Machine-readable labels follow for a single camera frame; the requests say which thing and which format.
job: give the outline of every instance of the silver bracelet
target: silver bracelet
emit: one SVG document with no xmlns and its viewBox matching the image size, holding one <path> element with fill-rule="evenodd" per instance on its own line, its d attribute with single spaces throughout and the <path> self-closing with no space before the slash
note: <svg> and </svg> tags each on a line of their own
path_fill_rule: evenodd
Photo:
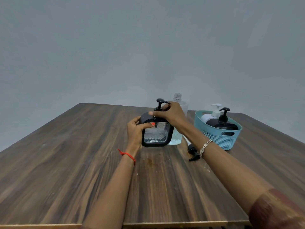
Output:
<svg viewBox="0 0 305 229">
<path fill-rule="evenodd" d="M 204 153 L 204 148 L 208 146 L 208 144 L 210 144 L 213 140 L 210 139 L 208 140 L 206 143 L 204 143 L 204 146 L 202 147 L 202 149 L 200 150 L 200 155 L 202 157 L 202 154 Z"/>
</svg>

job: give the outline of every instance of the threaded bottle neck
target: threaded bottle neck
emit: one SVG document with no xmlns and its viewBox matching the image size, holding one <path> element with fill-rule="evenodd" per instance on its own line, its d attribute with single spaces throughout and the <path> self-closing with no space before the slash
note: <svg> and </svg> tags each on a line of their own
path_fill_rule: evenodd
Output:
<svg viewBox="0 0 305 229">
<path fill-rule="evenodd" d="M 180 103 L 180 102 L 181 102 L 181 99 L 182 99 L 182 94 L 181 94 L 181 93 L 175 93 L 175 94 L 174 94 L 173 100 L 174 100 L 175 102 Z"/>
</svg>

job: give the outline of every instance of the person's left hand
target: person's left hand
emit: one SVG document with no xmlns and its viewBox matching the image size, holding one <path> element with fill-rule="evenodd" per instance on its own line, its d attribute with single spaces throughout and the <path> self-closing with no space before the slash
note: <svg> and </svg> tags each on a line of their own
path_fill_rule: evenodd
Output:
<svg viewBox="0 0 305 229">
<path fill-rule="evenodd" d="M 139 125 L 139 117 L 135 117 L 127 124 L 127 135 L 128 135 L 128 144 L 126 152 L 132 155 L 134 158 L 142 148 L 142 131 L 145 128 L 151 128 L 155 125 L 152 123 L 145 123 Z"/>
</svg>

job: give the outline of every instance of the bracelet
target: bracelet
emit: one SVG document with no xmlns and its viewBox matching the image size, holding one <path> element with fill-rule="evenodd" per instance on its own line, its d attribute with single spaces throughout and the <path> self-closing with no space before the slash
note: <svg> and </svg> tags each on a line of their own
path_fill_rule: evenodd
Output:
<svg viewBox="0 0 305 229">
<path fill-rule="evenodd" d="M 201 155 L 201 157 L 202 157 L 202 154 L 204 153 L 204 148 L 207 147 L 208 144 L 210 144 L 212 141 L 213 141 L 213 140 L 210 139 L 210 140 L 208 140 L 206 143 L 204 143 L 204 146 L 203 146 L 203 147 L 201 148 L 201 150 L 200 150 L 200 155 Z"/>
<path fill-rule="evenodd" d="M 131 156 L 129 153 L 124 153 L 124 152 L 122 152 L 120 149 L 117 149 L 119 152 L 120 152 L 120 154 L 123 156 L 124 154 L 126 154 L 126 155 L 128 155 L 128 157 L 130 157 L 133 161 L 134 161 L 134 166 L 135 166 L 135 158 L 133 158 L 133 156 Z"/>
</svg>

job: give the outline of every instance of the hand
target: hand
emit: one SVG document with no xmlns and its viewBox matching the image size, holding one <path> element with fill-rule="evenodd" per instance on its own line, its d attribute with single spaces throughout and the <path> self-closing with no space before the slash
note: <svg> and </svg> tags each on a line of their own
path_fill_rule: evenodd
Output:
<svg viewBox="0 0 305 229">
<path fill-rule="evenodd" d="M 161 117 L 166 119 L 172 126 L 174 126 L 178 132 L 181 133 L 181 127 L 183 124 L 188 123 L 184 112 L 177 102 L 170 101 L 170 104 L 162 106 L 163 111 L 150 111 L 148 114 L 155 117 Z"/>
<path fill-rule="evenodd" d="M 155 123 L 145 123 L 139 125 L 140 117 L 135 117 L 127 124 L 128 144 L 126 152 L 134 158 L 142 148 L 142 131 L 145 128 L 151 128 Z"/>
</svg>

